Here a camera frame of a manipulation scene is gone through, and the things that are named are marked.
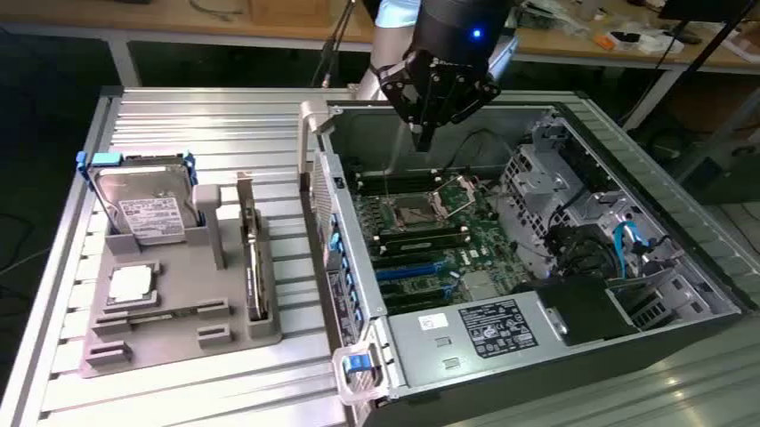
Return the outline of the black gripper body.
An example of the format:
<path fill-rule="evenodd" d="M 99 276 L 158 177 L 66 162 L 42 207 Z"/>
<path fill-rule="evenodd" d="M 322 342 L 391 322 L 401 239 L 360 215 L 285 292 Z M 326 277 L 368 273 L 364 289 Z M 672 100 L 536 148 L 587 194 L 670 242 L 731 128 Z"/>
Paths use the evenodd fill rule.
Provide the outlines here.
<path fill-rule="evenodd" d="M 513 7 L 508 0 L 424 0 L 409 52 L 485 74 Z"/>

